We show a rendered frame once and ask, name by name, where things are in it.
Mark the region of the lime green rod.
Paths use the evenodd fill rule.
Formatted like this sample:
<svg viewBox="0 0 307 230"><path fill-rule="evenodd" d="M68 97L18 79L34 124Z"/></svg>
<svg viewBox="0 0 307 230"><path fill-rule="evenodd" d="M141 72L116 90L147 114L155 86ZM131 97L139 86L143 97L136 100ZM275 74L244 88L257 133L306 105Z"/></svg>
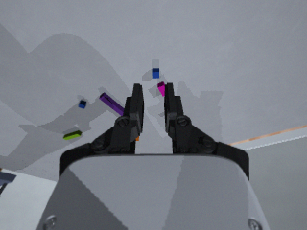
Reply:
<svg viewBox="0 0 307 230"><path fill-rule="evenodd" d="M77 130L77 131L74 131L74 132L71 132L71 133L68 133L68 134L65 134L63 136L63 139L65 140L69 140L69 139L72 139L72 138L76 138L76 137L79 137L82 135L82 132Z"/></svg>

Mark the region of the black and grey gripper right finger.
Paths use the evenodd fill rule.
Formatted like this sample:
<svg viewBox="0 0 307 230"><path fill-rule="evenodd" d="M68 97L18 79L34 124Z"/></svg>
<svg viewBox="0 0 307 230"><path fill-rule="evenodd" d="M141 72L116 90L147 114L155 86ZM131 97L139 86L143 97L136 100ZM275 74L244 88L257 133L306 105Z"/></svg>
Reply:
<svg viewBox="0 0 307 230"><path fill-rule="evenodd" d="M237 163L249 181L249 157L231 145L215 142L213 138L192 125L191 119L183 114L180 96L175 96L172 83L165 84L164 94L165 128L172 138L173 153L213 154ZM177 142L177 144L176 144Z"/></svg>

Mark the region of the small blue block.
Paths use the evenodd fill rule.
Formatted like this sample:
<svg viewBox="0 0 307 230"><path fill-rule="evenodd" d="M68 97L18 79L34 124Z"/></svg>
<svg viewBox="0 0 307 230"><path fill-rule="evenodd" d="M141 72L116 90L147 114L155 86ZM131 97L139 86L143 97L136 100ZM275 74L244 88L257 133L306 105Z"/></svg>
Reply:
<svg viewBox="0 0 307 230"><path fill-rule="evenodd" d="M153 79L159 79L159 68L153 68Z"/></svg>
<svg viewBox="0 0 307 230"><path fill-rule="evenodd" d="M84 109L85 106L86 106L86 102L81 100L81 101L79 102L79 107Z"/></svg>

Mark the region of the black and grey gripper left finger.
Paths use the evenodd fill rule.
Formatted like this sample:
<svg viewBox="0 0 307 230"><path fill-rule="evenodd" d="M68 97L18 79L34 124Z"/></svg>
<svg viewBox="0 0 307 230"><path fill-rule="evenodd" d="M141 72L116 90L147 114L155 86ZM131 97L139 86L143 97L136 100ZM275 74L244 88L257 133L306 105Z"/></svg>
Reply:
<svg viewBox="0 0 307 230"><path fill-rule="evenodd" d="M65 151L60 157L59 177L72 162L96 154L135 154L136 138L143 130L144 98L142 85L135 83L127 97L123 116L114 126L93 140Z"/></svg>

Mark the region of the purple rod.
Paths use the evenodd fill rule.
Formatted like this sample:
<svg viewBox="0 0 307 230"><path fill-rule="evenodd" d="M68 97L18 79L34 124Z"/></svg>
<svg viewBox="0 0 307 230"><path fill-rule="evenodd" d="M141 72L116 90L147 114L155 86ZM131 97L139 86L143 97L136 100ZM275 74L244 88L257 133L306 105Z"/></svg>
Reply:
<svg viewBox="0 0 307 230"><path fill-rule="evenodd" d="M109 107L111 107L114 111L116 111L118 114L123 116L124 109L121 105L119 105L117 102L115 102L113 99L110 98L110 96L107 93L101 94L100 98L101 101L103 101L105 104L107 104Z"/></svg>

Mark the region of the magenta rod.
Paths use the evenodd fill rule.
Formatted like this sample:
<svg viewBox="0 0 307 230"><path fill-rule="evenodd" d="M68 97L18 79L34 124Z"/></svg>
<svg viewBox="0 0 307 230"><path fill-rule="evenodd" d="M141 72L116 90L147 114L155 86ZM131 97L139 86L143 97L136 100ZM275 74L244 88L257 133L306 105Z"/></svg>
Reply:
<svg viewBox="0 0 307 230"><path fill-rule="evenodd" d="M165 94L165 83L161 82L157 84L157 88L160 91L161 95L164 97Z"/></svg>

